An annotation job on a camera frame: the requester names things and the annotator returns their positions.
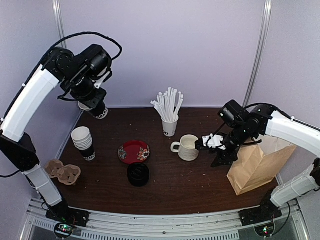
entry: wooden table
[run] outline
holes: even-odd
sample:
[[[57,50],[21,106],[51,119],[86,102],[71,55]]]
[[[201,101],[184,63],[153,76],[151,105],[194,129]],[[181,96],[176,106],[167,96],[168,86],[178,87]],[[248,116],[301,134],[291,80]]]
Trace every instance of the wooden table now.
[[[71,207],[94,211],[173,215],[227,211],[259,205],[273,182],[236,196],[227,173],[229,166],[211,168],[215,155],[202,151],[192,162],[181,160],[170,145],[186,134],[198,137],[214,132],[222,121],[216,108],[183,108],[175,136],[162,133],[162,123],[153,108],[110,109],[103,120],[84,113],[78,126],[90,128],[96,158],[85,161],[70,140],[61,161],[81,168],[76,186],[55,181]],[[128,165],[118,159],[118,148],[129,140],[149,144],[145,164],[149,183],[134,187],[127,179]]]

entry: straw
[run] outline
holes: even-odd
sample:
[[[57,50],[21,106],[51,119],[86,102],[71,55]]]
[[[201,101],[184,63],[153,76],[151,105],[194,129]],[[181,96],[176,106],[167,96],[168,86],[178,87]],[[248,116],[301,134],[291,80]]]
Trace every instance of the straw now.
[[[179,99],[176,106],[177,93],[179,93]],[[174,123],[179,119],[178,113],[184,101],[184,95],[181,91],[178,92],[177,89],[168,87],[168,90],[165,91],[165,93],[158,93],[156,100],[157,101],[151,101],[150,103],[154,106],[155,110],[164,121]]]

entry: mug handle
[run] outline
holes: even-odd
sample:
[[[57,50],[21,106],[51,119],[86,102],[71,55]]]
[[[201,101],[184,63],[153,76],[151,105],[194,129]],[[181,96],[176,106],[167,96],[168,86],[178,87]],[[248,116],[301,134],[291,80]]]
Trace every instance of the mug handle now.
[[[175,149],[175,146],[180,146],[180,142],[178,141],[174,141],[172,144],[171,144],[171,152],[173,153],[179,153],[179,149]]]

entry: red plate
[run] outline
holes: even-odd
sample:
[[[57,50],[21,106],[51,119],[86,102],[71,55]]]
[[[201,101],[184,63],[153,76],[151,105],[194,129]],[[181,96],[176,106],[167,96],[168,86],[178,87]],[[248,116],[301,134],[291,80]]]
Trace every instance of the red plate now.
[[[150,155],[150,147],[144,141],[127,141],[118,150],[119,159],[125,164],[142,163]]]

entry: paper bag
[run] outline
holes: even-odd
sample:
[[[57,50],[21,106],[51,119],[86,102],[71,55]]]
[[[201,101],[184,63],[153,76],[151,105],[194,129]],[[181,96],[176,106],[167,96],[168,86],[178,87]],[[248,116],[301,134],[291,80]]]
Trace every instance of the paper bag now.
[[[261,135],[258,140],[262,143],[240,148],[227,174],[237,196],[270,183],[297,147],[271,136]]]

